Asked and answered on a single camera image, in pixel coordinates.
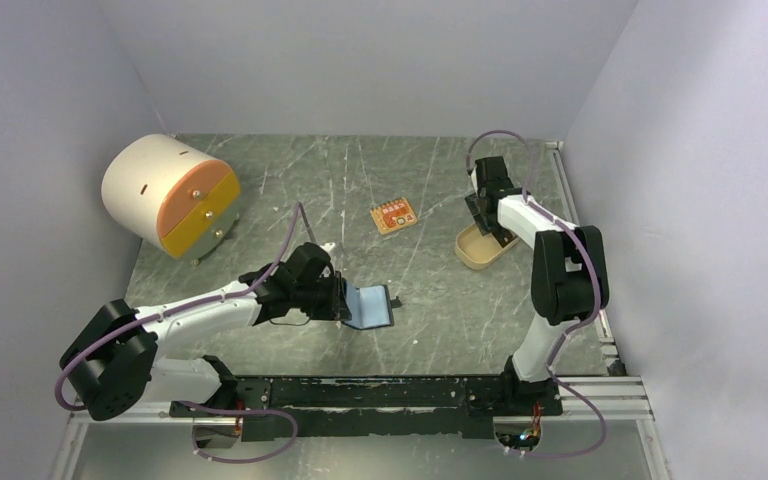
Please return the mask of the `black leather card holder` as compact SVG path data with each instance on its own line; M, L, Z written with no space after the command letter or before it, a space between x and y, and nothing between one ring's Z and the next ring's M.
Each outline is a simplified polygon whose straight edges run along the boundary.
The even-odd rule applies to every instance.
M387 285L356 287L347 284L345 312L341 322L355 330L373 330L394 325L395 309L403 305L401 299L392 297Z

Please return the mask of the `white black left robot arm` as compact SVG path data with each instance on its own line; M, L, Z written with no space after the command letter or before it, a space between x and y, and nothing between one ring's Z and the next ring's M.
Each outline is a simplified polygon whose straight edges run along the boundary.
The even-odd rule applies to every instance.
M306 242L230 283L183 300L134 308L104 304L59 360L57 404L113 419L145 402L221 416L245 407L238 382L217 357L170 358L200 337L255 327L298 311L313 321L351 324L363 308L358 289L337 270L329 245Z

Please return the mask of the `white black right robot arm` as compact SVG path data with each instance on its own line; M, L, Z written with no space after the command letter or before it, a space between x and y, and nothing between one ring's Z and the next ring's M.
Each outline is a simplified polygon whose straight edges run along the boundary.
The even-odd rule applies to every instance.
M552 376L566 338L607 306L603 238L597 227L567 222L515 186L501 156L476 160L468 174L474 191L465 203L474 223L458 235L457 256L481 270L518 241L532 251L530 299L535 317L510 358L516 377L499 389L502 406L522 414L538 399L533 382Z

